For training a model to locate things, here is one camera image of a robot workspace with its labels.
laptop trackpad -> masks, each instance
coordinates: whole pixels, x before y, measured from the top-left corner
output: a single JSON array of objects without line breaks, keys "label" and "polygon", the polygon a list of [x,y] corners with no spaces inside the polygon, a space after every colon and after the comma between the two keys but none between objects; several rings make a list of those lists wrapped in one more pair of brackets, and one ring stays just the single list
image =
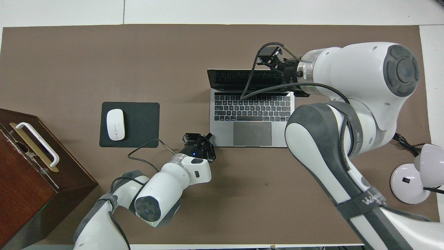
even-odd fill
[{"label": "laptop trackpad", "polygon": [[234,122],[234,146],[271,146],[271,122]]}]

keyboard key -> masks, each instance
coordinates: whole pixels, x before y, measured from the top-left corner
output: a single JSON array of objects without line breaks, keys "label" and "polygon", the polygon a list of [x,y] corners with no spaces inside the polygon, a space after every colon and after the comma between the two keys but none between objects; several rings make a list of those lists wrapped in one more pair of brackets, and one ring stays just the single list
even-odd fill
[{"label": "keyboard key", "polygon": [[262,121],[262,116],[238,116],[238,121]]}]

lamp base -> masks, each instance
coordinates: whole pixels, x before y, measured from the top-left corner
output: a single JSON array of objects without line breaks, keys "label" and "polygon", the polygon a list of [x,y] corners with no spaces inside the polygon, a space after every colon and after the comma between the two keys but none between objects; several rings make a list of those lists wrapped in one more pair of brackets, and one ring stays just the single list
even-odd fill
[{"label": "lamp base", "polygon": [[390,186],[396,198],[408,204],[421,203],[430,195],[430,191],[423,189],[420,173],[411,163],[402,164],[393,171]]}]

floor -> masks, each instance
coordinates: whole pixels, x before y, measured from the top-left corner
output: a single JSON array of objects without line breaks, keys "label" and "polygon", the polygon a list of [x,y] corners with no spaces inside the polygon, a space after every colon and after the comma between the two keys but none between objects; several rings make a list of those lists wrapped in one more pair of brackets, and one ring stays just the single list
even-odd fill
[{"label": "floor", "polygon": [[419,25],[430,135],[444,147],[444,7],[435,0],[0,0],[0,43],[3,27],[165,23]]}]

laptop screen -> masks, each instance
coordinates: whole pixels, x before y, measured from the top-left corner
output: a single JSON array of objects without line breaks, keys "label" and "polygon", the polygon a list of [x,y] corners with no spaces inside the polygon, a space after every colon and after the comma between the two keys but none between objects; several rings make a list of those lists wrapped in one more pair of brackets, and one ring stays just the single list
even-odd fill
[{"label": "laptop screen", "polygon": [[[212,89],[243,91],[250,76],[250,69],[208,69],[208,80]],[[280,85],[282,76],[271,70],[256,69],[251,79],[249,90],[268,88]]]}]

